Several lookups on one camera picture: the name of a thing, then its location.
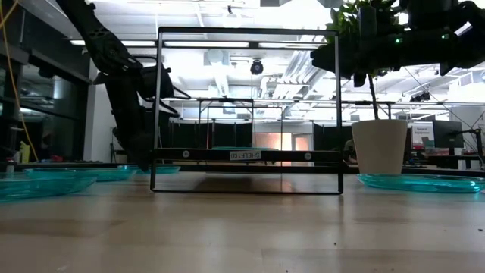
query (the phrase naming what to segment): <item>plant stem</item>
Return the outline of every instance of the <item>plant stem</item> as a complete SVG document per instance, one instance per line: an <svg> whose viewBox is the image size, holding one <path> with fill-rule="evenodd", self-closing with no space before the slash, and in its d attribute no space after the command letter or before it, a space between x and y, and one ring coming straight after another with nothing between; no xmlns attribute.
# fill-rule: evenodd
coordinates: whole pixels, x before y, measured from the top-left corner
<svg viewBox="0 0 485 273"><path fill-rule="evenodd" d="M371 87L372 108L374 109L374 118L378 120L379 108L377 107L376 91L374 90L374 81L372 80L372 76L370 74L368 74L368 79L369 79L369 86Z"/></svg>

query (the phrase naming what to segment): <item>label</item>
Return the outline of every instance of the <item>label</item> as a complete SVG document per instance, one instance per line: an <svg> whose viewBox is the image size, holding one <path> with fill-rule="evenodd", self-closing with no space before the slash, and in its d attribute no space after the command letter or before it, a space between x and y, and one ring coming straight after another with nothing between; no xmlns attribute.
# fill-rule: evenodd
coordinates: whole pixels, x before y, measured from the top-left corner
<svg viewBox="0 0 485 273"><path fill-rule="evenodd" d="M229 152L231 161L236 160L259 160L261 159L261 151L238 151Z"/></svg>

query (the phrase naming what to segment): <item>yellow cable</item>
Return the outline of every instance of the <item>yellow cable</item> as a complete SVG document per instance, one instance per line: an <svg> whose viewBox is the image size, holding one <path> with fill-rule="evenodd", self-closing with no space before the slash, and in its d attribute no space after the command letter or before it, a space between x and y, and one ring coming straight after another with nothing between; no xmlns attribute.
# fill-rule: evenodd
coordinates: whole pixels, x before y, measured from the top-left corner
<svg viewBox="0 0 485 273"><path fill-rule="evenodd" d="M5 27L3 27L5 25L5 22L8 19L8 16L10 16L12 11L14 11L14 8L17 6L18 1L19 0L15 1L14 5L10 9L10 11L8 11L7 16L5 16L5 19L4 19L3 9L2 9L2 0L0 0L0 19L2 19L2 22L0 23L0 28L2 28L2 30L3 30L3 39L4 39L4 42L5 42L5 53L7 53L8 70L10 71L10 78L11 78L11 82L12 82L12 87L14 88L15 102L17 102L17 107L18 107L18 111L19 111L19 114L20 114L20 120L22 121L23 129L25 130L25 134L27 136L27 140L29 141L30 148L32 149L33 156L34 156L34 158L36 158L36 161L38 161L39 158L37 157L36 148L33 146L32 141L30 140L29 131L27 130L27 126L25 125L25 119L23 118L23 113L20 109L20 99L18 97L17 85L15 84L14 71L12 70L10 52L9 52L9 49L8 49L7 30L6 30Z"/></svg>
<svg viewBox="0 0 485 273"><path fill-rule="evenodd" d="M5 25L5 22L7 22L8 18L10 17L10 15L12 15L12 13L15 10L15 7L17 7L17 5L18 5L18 1L19 0L15 0L15 3L12 5L12 7L10 8L10 10L5 15L5 19L3 19L3 17L2 17L2 21L0 21L0 28L2 28Z"/></svg>

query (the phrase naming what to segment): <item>wooden table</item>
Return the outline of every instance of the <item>wooden table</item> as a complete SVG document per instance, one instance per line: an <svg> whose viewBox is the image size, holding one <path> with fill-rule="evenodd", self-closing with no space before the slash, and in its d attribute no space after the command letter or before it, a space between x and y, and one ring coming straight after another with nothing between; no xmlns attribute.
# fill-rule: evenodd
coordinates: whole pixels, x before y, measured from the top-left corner
<svg viewBox="0 0 485 273"><path fill-rule="evenodd" d="M353 175L343 196L154 194L148 178L96 184L0 204L0 272L485 272L484 200L372 189Z"/></svg>

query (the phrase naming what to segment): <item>monitor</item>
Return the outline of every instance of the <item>monitor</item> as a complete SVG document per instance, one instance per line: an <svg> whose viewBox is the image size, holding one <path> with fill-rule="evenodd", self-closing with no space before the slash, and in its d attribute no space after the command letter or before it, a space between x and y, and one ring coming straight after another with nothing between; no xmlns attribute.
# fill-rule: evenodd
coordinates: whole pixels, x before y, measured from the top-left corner
<svg viewBox="0 0 485 273"><path fill-rule="evenodd" d="M462 123L459 121L433 121L436 148L464 148Z"/></svg>

